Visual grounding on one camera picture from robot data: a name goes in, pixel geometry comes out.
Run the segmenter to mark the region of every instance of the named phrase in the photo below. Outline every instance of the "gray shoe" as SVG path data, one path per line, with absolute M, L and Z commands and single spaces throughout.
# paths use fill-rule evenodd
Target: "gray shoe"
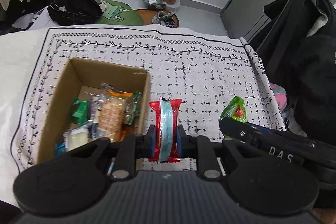
M 153 17 L 152 23 L 175 28 L 173 15 L 171 13 L 166 14 L 164 11 L 159 11 L 158 14 Z

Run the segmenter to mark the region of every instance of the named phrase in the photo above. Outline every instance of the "open cardboard box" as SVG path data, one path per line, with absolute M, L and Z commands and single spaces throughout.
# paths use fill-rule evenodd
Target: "open cardboard box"
M 71 58 L 66 63 L 53 93 L 41 135 L 37 163 L 55 157 L 55 144 L 63 142 L 63 132 L 71 125 L 73 100 L 89 100 L 102 92 L 101 83 L 118 90 L 140 91 L 140 115 L 132 126 L 134 134 L 144 133 L 144 121 L 150 99 L 150 74 L 147 70 L 85 58 Z

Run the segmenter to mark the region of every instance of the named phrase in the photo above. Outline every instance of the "gray ribbed surface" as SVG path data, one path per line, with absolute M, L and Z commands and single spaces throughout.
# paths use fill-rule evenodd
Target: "gray ribbed surface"
M 194 171 L 139 171 L 127 182 L 114 183 L 88 210 L 62 218 L 25 214 L 22 224 L 313 224 L 309 213 L 275 219 L 254 215 L 235 204 L 222 186 L 199 179 Z

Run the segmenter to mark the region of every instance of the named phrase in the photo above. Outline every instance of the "green rug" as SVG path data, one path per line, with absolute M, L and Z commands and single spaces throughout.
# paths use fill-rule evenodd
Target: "green rug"
M 141 26 L 143 20 L 137 11 L 123 2 L 114 0 L 95 0 L 99 3 L 103 16 L 95 24 Z

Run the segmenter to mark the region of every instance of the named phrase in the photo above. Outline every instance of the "brown rug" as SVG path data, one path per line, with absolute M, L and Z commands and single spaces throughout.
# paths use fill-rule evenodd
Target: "brown rug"
M 150 25 L 152 24 L 152 18 L 158 13 L 156 11 L 148 10 L 148 9 L 138 9 L 136 10 L 139 15 L 142 17 L 143 24 L 144 25 Z M 176 15 L 173 15 L 173 20 L 175 22 L 175 27 L 180 26 L 179 19 L 177 18 Z

